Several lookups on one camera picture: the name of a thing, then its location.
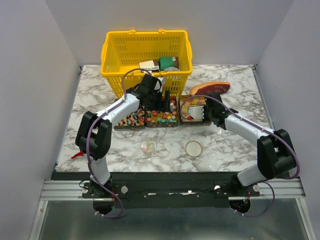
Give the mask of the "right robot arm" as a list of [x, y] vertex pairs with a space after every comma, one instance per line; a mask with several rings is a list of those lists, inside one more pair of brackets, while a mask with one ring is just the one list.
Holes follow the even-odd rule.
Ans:
[[300, 162], [286, 130], [273, 130], [247, 119], [227, 107], [218, 93], [206, 95], [205, 102], [208, 118], [215, 126], [241, 136], [257, 149], [256, 164], [238, 172], [230, 183], [234, 195], [243, 195], [252, 184], [282, 178], [293, 169], [296, 169], [295, 174], [286, 179], [299, 176]]

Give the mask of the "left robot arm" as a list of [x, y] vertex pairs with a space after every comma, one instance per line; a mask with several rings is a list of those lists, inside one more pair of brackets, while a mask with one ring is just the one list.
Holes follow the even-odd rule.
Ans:
[[88, 159], [90, 179], [95, 182], [93, 191], [99, 197], [107, 197], [111, 191], [106, 155], [111, 147], [113, 127], [140, 107], [150, 107], [158, 102], [165, 82], [164, 77], [146, 73], [140, 83], [125, 90], [113, 104], [82, 116], [75, 144]]

